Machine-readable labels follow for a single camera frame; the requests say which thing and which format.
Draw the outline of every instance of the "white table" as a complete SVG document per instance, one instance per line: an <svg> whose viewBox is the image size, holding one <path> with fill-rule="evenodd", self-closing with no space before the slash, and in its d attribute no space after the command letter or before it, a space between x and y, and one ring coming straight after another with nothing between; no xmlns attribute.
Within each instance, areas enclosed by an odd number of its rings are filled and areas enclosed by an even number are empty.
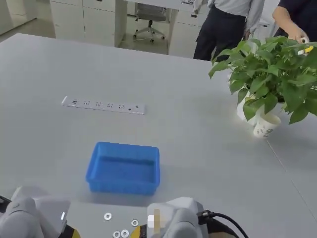
<svg viewBox="0 0 317 238"><path fill-rule="evenodd" d="M158 65L162 74L154 73ZM2 42L0 193L10 196L16 187L33 184L74 201L104 204L105 210L137 206L140 214L151 202L189 196L232 216L250 237L314 237L316 221L289 174L237 118L227 72L210 81L210 67L207 61L22 34ZM62 107L65 95L145 103L147 113ZM85 173L97 141L157 146L156 194L91 194ZM117 216L130 220L133 213L124 207ZM84 234L113 232L111 223L83 231L80 209L68 215Z"/></svg>
<svg viewBox="0 0 317 238"><path fill-rule="evenodd" d="M309 114L303 121L283 124L269 138L269 143L294 185L317 218L317 117Z"/></svg>

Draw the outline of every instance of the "person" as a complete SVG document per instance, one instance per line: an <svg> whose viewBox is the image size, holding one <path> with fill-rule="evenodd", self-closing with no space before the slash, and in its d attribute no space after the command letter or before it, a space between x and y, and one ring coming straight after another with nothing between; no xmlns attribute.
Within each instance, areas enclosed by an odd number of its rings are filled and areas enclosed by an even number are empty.
<svg viewBox="0 0 317 238"><path fill-rule="evenodd" d="M206 0L195 0L195 13ZM262 15L264 0L209 0L211 8L197 37L194 59L211 60L224 49L232 49L242 38L248 39ZM228 56L220 56L217 61L226 60Z"/></svg>
<svg viewBox="0 0 317 238"><path fill-rule="evenodd" d="M302 43L302 38L317 41L317 1L281 0L273 13L280 27L276 36L288 36Z"/></svg>

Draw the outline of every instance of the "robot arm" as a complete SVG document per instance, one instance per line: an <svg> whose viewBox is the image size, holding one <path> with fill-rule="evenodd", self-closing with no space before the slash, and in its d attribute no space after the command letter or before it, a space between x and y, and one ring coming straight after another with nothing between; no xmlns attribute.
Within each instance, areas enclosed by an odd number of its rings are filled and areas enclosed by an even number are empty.
<svg viewBox="0 0 317 238"><path fill-rule="evenodd" d="M233 219L221 213L204 210L200 203L189 197L151 204L148 207L147 224L137 227L131 238L208 238L210 234L219 232L239 238L232 229L214 217L229 220L248 238Z"/></svg>
<svg viewBox="0 0 317 238"><path fill-rule="evenodd" d="M32 198L9 203L0 217L0 238L44 238Z"/></svg>
<svg viewBox="0 0 317 238"><path fill-rule="evenodd" d="M0 238L79 237L67 225L69 201L34 186L18 188L11 200L0 197Z"/></svg>

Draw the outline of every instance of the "blue plastic basket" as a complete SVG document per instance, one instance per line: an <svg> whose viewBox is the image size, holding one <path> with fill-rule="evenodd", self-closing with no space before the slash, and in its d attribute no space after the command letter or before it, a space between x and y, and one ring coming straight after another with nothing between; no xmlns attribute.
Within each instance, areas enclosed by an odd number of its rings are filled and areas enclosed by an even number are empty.
<svg viewBox="0 0 317 238"><path fill-rule="evenodd" d="M86 181L91 192L153 195L159 186L159 149L98 142Z"/></svg>

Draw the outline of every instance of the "pothos plant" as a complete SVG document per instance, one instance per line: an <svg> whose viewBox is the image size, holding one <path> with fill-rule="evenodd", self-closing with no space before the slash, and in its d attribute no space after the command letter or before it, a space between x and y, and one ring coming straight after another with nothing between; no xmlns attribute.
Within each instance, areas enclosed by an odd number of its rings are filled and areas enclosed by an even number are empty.
<svg viewBox="0 0 317 238"><path fill-rule="evenodd" d="M256 44L252 52L250 45ZM309 46L314 48L301 55ZM264 113L270 112L277 103L291 114L289 123L303 120L308 113L317 116L317 42L298 44L286 37L267 38L264 44L258 39L241 41L234 49L226 49L219 56L228 55L225 61L215 64L209 76L216 71L230 69L231 93L238 92L238 104L249 92L251 99L243 106L247 120L264 106Z"/></svg>

